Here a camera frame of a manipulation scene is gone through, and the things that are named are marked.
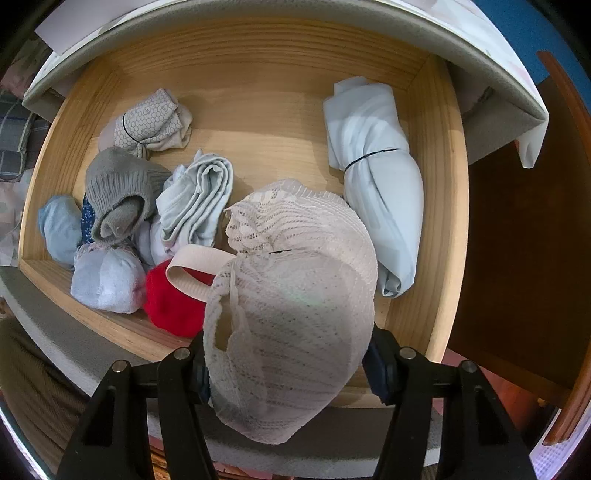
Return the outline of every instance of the black clamp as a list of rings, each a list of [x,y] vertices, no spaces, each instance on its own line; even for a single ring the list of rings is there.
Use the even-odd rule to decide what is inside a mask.
[[[372,392],[395,405],[374,479],[421,478],[432,400],[443,397],[437,480],[535,480],[525,445],[474,362],[434,364],[374,326],[363,368]],[[209,395],[202,333],[161,362],[116,361],[70,439],[57,480],[154,480],[147,398],[158,398],[171,480],[216,480],[194,409]]]

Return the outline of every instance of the drawer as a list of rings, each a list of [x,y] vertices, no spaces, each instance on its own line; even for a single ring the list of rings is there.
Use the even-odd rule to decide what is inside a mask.
[[[188,339],[132,315],[92,310],[70,296],[72,274],[51,260],[37,210],[55,194],[85,193],[85,172],[107,122],[159,87],[193,114],[184,150],[155,152],[170,170],[198,148],[234,165],[230,203],[274,180],[295,178],[342,193],[329,168],[323,100],[333,84],[361,75],[394,89],[410,151],[423,175],[423,231],[414,286],[397,299],[375,298],[375,321],[432,361],[445,351],[466,256],[468,176],[462,120],[439,57],[401,41],[321,21],[231,18],[177,27],[94,60],[66,98],[37,161],[23,218],[19,268],[64,311],[150,361]],[[377,407],[362,369],[334,405]]]

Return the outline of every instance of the red sock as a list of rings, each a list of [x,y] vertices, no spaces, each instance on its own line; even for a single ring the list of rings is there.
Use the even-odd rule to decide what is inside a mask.
[[[156,327],[181,337],[192,338],[203,329],[205,303],[174,288],[166,278],[170,260],[149,271],[144,310]],[[193,278],[211,285],[215,275],[185,268]]]

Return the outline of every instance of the lace fabric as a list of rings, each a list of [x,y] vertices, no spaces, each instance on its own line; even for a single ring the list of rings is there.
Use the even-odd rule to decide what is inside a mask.
[[[239,256],[302,248],[346,263],[375,290],[378,273],[371,238],[337,194],[280,180],[227,208],[226,214],[228,244]]]
[[[218,418],[254,441],[287,441],[361,363],[373,296],[350,265],[319,252],[259,251],[227,263],[204,319]]]

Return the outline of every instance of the rolled light blue cloth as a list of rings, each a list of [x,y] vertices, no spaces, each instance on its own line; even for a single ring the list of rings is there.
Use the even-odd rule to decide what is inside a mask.
[[[345,200],[374,243],[378,290],[399,296],[417,272],[424,198],[392,88],[364,77],[335,83],[335,95],[324,101],[324,120],[329,164],[346,170]]]

